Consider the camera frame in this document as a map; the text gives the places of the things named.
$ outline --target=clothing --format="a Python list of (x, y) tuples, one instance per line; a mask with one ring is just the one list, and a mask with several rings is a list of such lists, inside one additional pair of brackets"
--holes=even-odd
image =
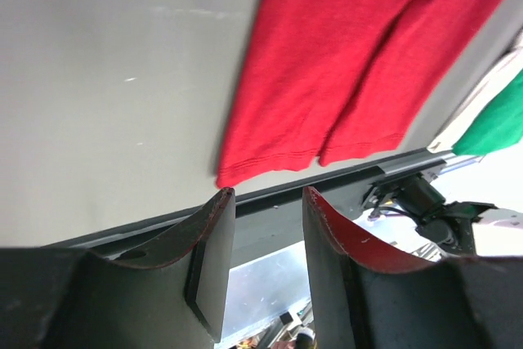
[(523, 71), (474, 120), (452, 149), (483, 155), (515, 145), (523, 136)]
[(523, 32), (520, 33), (511, 51), (506, 54), (489, 73), (476, 85), (465, 101), (453, 113), (449, 123), (428, 146), (432, 153), (451, 150), (463, 136), (480, 112), (520, 73), (523, 69)]
[(218, 186), (395, 149), (501, 0), (261, 0)]

